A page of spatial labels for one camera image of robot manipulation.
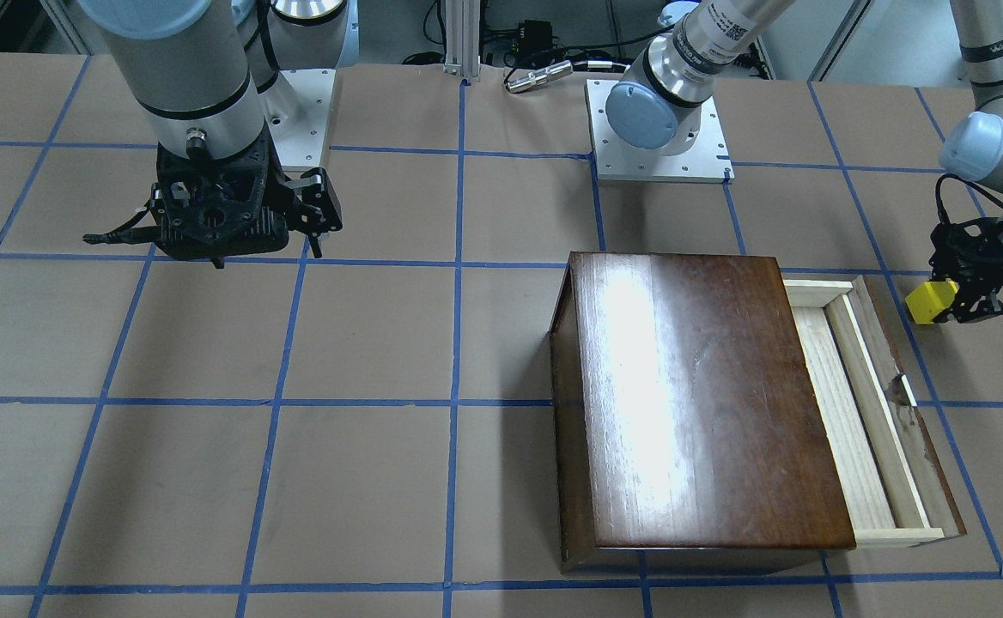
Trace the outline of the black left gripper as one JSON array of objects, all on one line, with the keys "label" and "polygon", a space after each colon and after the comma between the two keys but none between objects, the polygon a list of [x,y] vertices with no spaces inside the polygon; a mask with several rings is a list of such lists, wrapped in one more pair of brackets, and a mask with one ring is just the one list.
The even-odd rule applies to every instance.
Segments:
[{"label": "black left gripper", "polygon": [[948,319],[973,324],[1003,316],[1003,221],[941,222],[931,232],[930,282],[956,282]]}]

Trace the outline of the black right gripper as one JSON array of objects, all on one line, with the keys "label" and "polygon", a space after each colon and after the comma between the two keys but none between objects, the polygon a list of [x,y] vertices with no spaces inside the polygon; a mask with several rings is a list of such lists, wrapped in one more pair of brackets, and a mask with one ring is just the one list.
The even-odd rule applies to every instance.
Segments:
[{"label": "black right gripper", "polygon": [[[106,233],[86,233],[82,242],[155,243],[176,261],[223,258],[281,251],[289,242],[284,210],[292,203],[292,231],[302,233],[314,258],[320,241],[342,230],[339,199],[324,168],[310,168],[284,186],[284,173],[270,142],[223,160],[200,164],[173,154],[164,146],[155,162],[161,200]],[[145,216],[153,226],[138,227]]]}]

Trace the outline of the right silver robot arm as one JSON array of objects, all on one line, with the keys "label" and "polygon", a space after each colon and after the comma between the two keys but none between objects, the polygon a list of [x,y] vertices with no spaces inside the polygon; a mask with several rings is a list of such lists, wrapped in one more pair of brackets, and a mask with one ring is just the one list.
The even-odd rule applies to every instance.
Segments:
[{"label": "right silver robot arm", "polygon": [[305,100],[289,75],[359,54],[353,1],[82,1],[157,138],[149,199],[97,244],[152,244],[176,261],[281,251],[314,258],[343,227]]}]

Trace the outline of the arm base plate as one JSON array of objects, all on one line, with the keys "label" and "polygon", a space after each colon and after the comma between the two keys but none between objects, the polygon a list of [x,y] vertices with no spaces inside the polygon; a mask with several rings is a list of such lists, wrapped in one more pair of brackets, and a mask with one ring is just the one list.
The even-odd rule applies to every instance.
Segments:
[{"label": "arm base plate", "polygon": [[667,181],[667,183],[724,183],[736,178],[732,157],[726,148],[724,129],[710,98],[695,114],[699,125],[693,132],[681,130],[684,149],[636,148],[617,136],[606,117],[606,101],[613,81],[587,81],[587,108],[597,176],[612,181]]},{"label": "arm base plate", "polygon": [[324,165],[337,71],[287,70],[259,95],[282,168],[290,172]]}]

